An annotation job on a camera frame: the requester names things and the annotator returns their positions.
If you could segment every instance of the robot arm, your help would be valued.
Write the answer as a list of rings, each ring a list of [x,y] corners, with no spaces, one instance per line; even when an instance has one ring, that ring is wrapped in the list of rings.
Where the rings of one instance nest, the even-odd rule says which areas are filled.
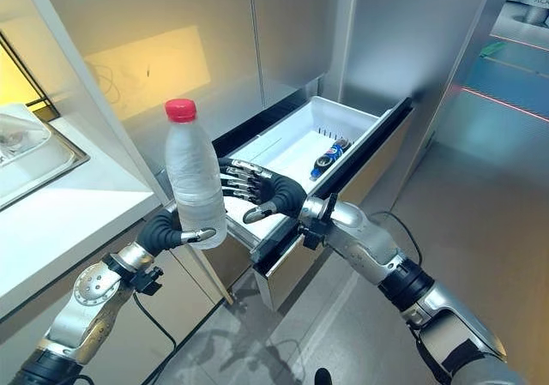
[[[383,228],[350,203],[308,198],[299,214],[304,245],[329,246],[401,312],[419,354],[442,383],[516,384],[499,339],[440,282],[399,250]]]
[[[69,302],[22,365],[11,385],[73,383],[83,365],[94,357],[111,332],[120,308],[131,294],[153,295],[161,287],[162,270],[154,258],[176,246],[199,242],[215,234],[212,228],[181,232],[173,229],[175,204],[162,209],[142,229],[137,240],[108,254],[76,279]]]

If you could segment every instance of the black shoe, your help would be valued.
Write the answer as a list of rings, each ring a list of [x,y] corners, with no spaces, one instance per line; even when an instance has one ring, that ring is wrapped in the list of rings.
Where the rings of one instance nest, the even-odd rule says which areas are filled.
[[[332,385],[332,376],[326,368],[320,368],[315,374],[315,385]]]

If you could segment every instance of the white tray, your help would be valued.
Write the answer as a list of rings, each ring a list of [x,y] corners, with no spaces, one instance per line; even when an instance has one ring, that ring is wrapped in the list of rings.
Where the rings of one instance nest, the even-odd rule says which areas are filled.
[[[229,156],[286,175],[301,183],[310,195],[353,154],[391,111],[376,117],[331,100],[313,97],[290,116]],[[348,139],[353,145],[319,179],[312,181],[311,170],[315,161],[332,146],[336,137]],[[246,225],[242,217],[254,205],[226,197],[225,206],[230,219],[230,231],[250,249],[267,238],[284,219],[283,215],[276,214]]]

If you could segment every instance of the white countertop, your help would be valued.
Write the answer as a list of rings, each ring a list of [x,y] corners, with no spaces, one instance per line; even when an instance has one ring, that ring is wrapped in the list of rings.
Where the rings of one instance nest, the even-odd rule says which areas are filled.
[[[65,120],[52,125],[90,160],[0,212],[0,318],[160,205]]]

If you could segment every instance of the yellow light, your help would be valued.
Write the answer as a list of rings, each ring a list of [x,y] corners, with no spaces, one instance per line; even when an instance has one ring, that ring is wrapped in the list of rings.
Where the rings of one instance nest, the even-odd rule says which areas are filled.
[[[196,26],[133,41],[84,60],[122,120],[210,83]]]
[[[26,104],[38,98],[39,95],[28,83],[27,78],[0,46],[0,105]]]

